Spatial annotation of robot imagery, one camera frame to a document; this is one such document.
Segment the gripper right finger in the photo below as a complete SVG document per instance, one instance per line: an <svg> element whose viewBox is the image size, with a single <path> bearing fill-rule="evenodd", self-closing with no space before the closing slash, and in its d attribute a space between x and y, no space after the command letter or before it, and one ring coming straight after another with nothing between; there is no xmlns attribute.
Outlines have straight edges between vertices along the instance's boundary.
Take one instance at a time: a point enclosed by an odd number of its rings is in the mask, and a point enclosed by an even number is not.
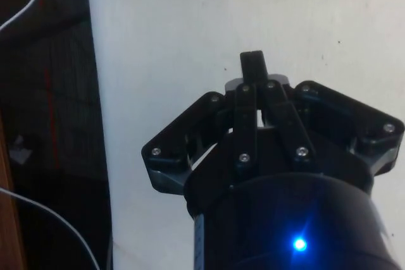
<svg viewBox="0 0 405 270"><path fill-rule="evenodd" d="M404 123L314 81L296 87L270 78L262 51L252 52L256 129L252 171L373 178L396 165Z"/></svg>

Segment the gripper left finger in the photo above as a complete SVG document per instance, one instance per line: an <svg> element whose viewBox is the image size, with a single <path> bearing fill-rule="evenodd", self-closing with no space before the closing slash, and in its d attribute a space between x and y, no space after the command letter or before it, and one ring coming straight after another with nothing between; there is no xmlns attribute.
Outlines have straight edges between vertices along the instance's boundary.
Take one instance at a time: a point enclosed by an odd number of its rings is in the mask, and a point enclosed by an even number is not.
<svg viewBox="0 0 405 270"><path fill-rule="evenodd" d="M141 150L153 188L183 193L192 165L233 127L237 87L254 83L257 52L240 53L242 78L229 82L225 94L208 92L148 141Z"/></svg>

